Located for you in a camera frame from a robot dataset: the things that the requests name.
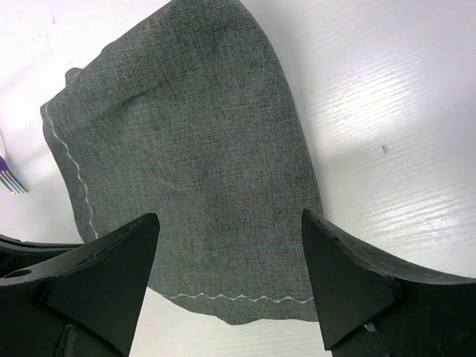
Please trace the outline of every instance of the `purple object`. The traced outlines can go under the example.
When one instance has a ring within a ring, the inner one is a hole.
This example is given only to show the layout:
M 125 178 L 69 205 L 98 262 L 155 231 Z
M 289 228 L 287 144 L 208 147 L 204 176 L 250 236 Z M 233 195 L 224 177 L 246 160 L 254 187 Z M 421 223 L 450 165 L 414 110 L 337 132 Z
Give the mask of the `purple object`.
M 0 156 L 0 182 L 13 194 L 27 193 L 27 189 L 8 168 L 7 162 Z

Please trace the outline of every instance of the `white stitch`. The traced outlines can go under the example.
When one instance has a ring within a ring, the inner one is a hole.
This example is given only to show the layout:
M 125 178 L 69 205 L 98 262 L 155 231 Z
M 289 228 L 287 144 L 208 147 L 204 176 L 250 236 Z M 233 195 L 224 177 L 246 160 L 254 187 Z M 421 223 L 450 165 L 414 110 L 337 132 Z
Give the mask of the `white stitch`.
M 49 104 L 49 103 L 46 103 L 46 106 L 45 106 L 45 114 L 46 114 L 46 118 L 50 121 L 51 132 L 53 133 L 54 137 L 65 147 L 65 149 L 66 149 L 66 155 L 68 155 L 68 157 L 70 158 L 70 160 L 73 161 L 73 163 L 76 165 L 76 169 L 77 169 L 77 179 L 78 179 L 78 180 L 83 184 L 83 186 L 84 186 L 85 201 L 86 201 L 86 205 L 87 205 L 88 208 L 89 208 L 89 227 L 91 227 L 92 231 L 94 232 L 94 237 L 97 239 L 97 238 L 99 237 L 99 235 L 97 234 L 96 230 L 94 229 L 94 227 L 93 227 L 93 225 L 92 225 L 93 211 L 92 211 L 91 205 L 89 204 L 89 199 L 88 199 L 88 186 L 86 186 L 86 183 L 83 181 L 83 178 L 81 177 L 80 165 L 73 159 L 73 157 L 72 157 L 71 154 L 69 153 L 69 147 L 68 147 L 67 143 L 65 143 L 63 140 L 61 140 L 60 137 L 58 136 L 58 134 L 54 131 L 53 121 L 51 120 L 50 115 L 48 114 L 48 104 Z
M 243 294 L 238 295 L 236 298 L 235 297 L 228 297 L 228 296 L 225 296 L 223 294 L 218 294 L 217 296 L 213 297 L 213 296 L 208 296 L 208 295 L 204 294 L 203 292 L 201 292 L 198 295 L 194 295 L 194 296 L 187 295 L 187 294 L 178 294 L 176 296 L 165 296 L 164 295 L 165 298 L 168 298 L 168 299 L 171 299 L 171 300 L 175 300 L 176 298 L 179 298 L 179 297 L 186 297 L 186 298 L 189 297 L 190 299 L 197 299 L 199 296 L 205 296 L 206 298 L 209 298 L 211 300 L 215 300 L 215 299 L 220 298 L 220 297 L 225 298 L 225 299 L 229 299 L 231 301 L 235 301 L 235 300 L 238 300 L 238 299 L 248 299 L 250 301 L 253 301 L 254 303 L 256 303 L 258 300 L 262 300 L 262 299 L 270 300 L 273 303 L 282 303 L 284 300 L 292 300 L 292 301 L 295 301 L 296 303 L 300 303 L 300 304 L 305 304 L 305 303 L 310 302 L 311 300 L 314 300 L 313 297 L 311 297 L 307 300 L 296 300 L 296 299 L 294 299 L 293 297 L 290 297 L 290 296 L 283 297 L 282 299 L 279 299 L 279 300 L 273 300 L 270 297 L 267 297 L 266 295 L 260 296 L 257 299 L 251 299 L 250 297 L 245 296 Z

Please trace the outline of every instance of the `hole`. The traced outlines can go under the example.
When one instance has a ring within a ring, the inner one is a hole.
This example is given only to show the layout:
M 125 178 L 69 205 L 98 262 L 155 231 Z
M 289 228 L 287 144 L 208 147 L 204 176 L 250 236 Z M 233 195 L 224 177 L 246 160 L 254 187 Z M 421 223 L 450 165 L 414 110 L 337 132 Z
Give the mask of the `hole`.
M 3 279 L 7 279 L 9 277 L 24 277 L 25 275 L 28 275 L 30 273 L 31 273 L 31 270 L 28 270 L 28 269 L 12 271 L 8 275 L 5 275 Z

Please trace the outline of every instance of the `white surface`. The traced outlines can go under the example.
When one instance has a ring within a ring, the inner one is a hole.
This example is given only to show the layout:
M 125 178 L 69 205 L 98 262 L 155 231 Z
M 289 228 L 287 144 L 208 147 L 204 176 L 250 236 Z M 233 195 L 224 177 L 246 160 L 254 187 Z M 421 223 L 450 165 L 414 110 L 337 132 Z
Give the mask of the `white surface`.
M 86 65 L 166 1 L 144 2 L 0 0 L 0 128 L 11 168 L 31 190 L 0 190 L 1 233 L 79 241 L 39 106 L 69 68 Z M 282 62 L 327 217 L 399 257 L 476 277 L 476 3 L 243 2 Z M 318 324 L 230 327 L 148 290 L 132 356 L 321 350 Z

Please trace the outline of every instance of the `gray fabric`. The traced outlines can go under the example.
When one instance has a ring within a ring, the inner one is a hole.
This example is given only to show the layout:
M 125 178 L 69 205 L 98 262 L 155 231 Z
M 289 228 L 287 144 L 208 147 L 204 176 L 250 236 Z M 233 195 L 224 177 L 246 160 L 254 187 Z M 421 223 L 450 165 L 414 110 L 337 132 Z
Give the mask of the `gray fabric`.
M 42 107 L 90 242 L 146 212 L 149 286 L 230 324 L 316 321 L 300 237 L 318 186 L 280 63 L 237 1 L 175 0 Z

